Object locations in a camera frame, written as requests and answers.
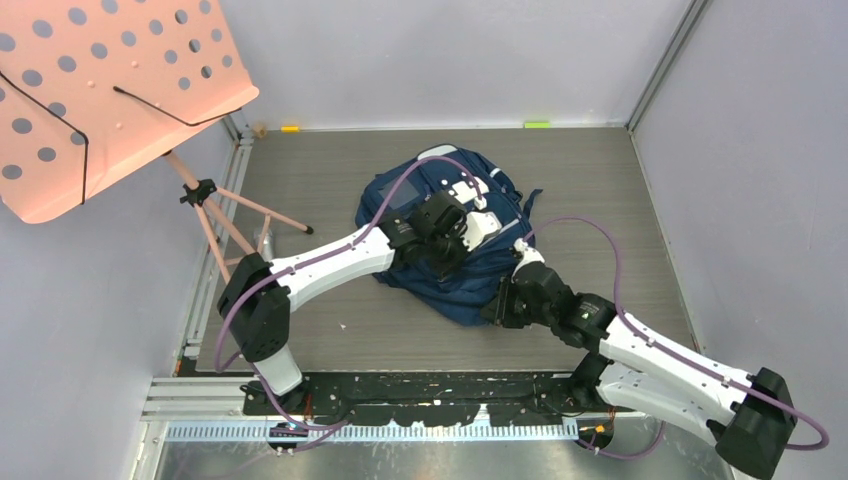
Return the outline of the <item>navy blue student backpack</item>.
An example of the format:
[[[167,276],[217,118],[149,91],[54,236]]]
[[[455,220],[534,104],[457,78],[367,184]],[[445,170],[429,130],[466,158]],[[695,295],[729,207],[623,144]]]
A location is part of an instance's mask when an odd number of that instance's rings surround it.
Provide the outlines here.
[[[487,320],[481,311],[495,299],[501,278],[517,266],[510,249],[532,230],[531,211],[542,191],[535,189],[524,195],[500,167],[472,150],[441,144],[418,155],[420,159],[433,156],[451,158],[473,174],[486,198],[487,210],[497,216],[501,229],[465,257],[458,256],[455,247],[450,246],[444,256],[427,254],[373,277],[385,286],[408,291],[461,326],[482,326]],[[464,206],[469,212],[474,210],[476,191],[465,172],[448,162],[431,161],[402,182],[384,216],[397,211],[408,218],[442,190],[468,191],[471,198]]]

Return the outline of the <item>pink perforated music stand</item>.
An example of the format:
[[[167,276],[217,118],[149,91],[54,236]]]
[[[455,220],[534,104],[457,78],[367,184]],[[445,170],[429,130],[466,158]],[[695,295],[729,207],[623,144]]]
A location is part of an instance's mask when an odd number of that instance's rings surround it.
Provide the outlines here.
[[[253,254],[175,150],[258,94],[217,1],[5,1],[2,202],[45,223],[164,158],[208,242]]]

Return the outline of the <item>black mounting base plate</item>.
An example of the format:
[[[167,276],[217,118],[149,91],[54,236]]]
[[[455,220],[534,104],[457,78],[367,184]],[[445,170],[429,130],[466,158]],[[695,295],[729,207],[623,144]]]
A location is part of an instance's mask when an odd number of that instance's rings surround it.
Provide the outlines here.
[[[491,425],[552,425],[614,407],[568,372],[312,372],[277,400],[290,416],[319,426],[466,426],[480,414]]]

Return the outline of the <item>aluminium frame rail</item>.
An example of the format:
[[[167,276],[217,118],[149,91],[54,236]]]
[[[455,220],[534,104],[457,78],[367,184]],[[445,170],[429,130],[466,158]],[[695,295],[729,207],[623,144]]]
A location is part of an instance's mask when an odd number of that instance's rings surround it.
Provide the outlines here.
[[[352,426],[337,423],[336,442],[483,442],[526,440],[577,440],[607,437],[628,418],[650,416],[636,410],[614,407],[608,417],[582,414],[557,420],[552,425],[497,427],[487,414],[478,415],[466,426],[401,427]],[[327,426],[302,416],[292,417],[265,395],[259,382],[250,377],[183,377],[155,380],[143,409],[147,420],[166,423],[169,441],[263,441],[303,443],[319,438]]]

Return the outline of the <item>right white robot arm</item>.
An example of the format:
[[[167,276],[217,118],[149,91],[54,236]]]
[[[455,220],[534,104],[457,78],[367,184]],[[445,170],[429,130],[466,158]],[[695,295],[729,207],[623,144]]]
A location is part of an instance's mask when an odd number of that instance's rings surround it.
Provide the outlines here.
[[[748,476],[774,476],[798,423],[780,374],[766,367],[751,374],[704,357],[601,296],[573,292],[526,241],[510,251],[517,266],[483,316],[503,328],[543,325],[584,350],[570,385],[577,406],[641,411],[689,431]]]

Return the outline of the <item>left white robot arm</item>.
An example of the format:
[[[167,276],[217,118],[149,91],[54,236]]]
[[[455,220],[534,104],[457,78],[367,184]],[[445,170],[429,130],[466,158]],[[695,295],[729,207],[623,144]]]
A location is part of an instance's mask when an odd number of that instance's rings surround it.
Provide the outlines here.
[[[353,234],[300,255],[268,262],[249,254],[218,301],[224,329],[265,382],[270,403],[296,413],[307,389],[288,345],[292,313],[349,281],[420,261],[452,273],[501,228],[484,200],[467,209],[442,191],[409,213],[381,211]]]

